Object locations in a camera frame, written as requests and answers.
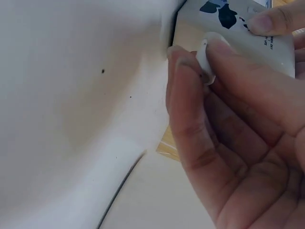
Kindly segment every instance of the fingernail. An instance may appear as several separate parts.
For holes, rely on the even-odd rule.
[[[249,30],[257,35],[264,35],[272,30],[272,20],[267,15],[258,15],[248,21]]]
[[[194,66],[194,58],[191,59],[190,57],[186,56],[181,56],[178,58],[176,62],[176,67],[175,71],[180,67],[180,66],[188,66],[190,68],[193,68]]]
[[[224,42],[219,39],[213,39],[209,41],[207,49],[212,50],[213,52],[220,53],[222,55],[232,55],[236,54],[236,50],[228,45],[227,42]]]
[[[167,49],[167,57],[168,59],[170,59],[170,57],[172,56],[172,53],[173,52],[176,52],[176,51],[181,51],[181,50],[184,50],[184,48],[182,48],[181,46],[179,45],[174,45],[174,46],[171,46]]]

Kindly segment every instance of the skin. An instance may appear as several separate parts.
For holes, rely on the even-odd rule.
[[[295,3],[284,8],[293,9]],[[264,13],[277,18],[268,34],[305,26],[274,16],[282,10]],[[292,79],[215,40],[207,47],[216,74],[210,87],[202,84],[194,53],[169,49],[170,125],[187,176],[218,229],[305,227],[305,35],[295,38],[295,48]]]

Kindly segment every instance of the finger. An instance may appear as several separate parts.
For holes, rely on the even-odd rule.
[[[185,56],[185,58],[190,58],[192,60],[192,68],[198,73],[202,73],[202,69],[199,65],[199,63],[196,61],[196,58],[189,53],[187,50],[180,46],[172,46],[169,47],[167,50],[167,56],[168,56],[168,83],[167,83],[167,89],[166,89],[166,107],[169,106],[169,100],[171,97],[171,91],[172,91],[172,85],[173,85],[173,78],[175,73],[175,68],[177,64],[177,60],[181,56]]]
[[[236,152],[230,150],[228,147],[218,141],[216,133],[212,129],[208,118],[205,119],[205,124],[214,147],[217,149],[217,153],[237,177],[244,177],[248,170],[248,165]]]
[[[209,62],[225,88],[296,136],[305,126],[305,83],[236,54],[222,41],[208,45]]]
[[[269,150],[265,141],[242,121],[217,95],[204,102],[206,114],[218,140],[251,166]]]
[[[305,32],[296,35],[294,42],[296,50],[305,48]]]
[[[270,147],[273,147],[283,134],[283,130],[257,113],[246,103],[230,94],[219,80],[212,85],[213,91],[223,100],[242,120],[244,120]]]
[[[198,197],[215,218],[224,199],[238,182],[233,171],[217,154],[207,131],[200,78],[184,64],[176,68],[169,115],[183,167]]]
[[[288,34],[305,27],[305,1],[276,7],[255,15],[248,22],[249,30],[256,35]]]

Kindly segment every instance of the white plastic piece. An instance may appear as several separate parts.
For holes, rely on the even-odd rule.
[[[203,73],[208,76],[209,78],[209,81],[206,83],[204,83],[204,85],[211,85],[214,83],[215,81],[215,74],[213,73],[211,67],[210,67],[210,64],[208,62],[208,59],[206,57],[206,47],[208,45],[208,43],[213,40],[213,39],[219,39],[219,40],[222,40],[224,41],[225,43],[227,43],[228,45],[230,45],[228,43],[228,41],[220,34],[216,33],[216,32],[207,32],[205,35],[204,35],[204,38],[203,38],[203,41],[202,41],[202,44],[201,44],[201,47],[200,49],[198,50],[197,52],[197,55],[196,55],[196,59],[198,60],[202,70],[203,70]]]

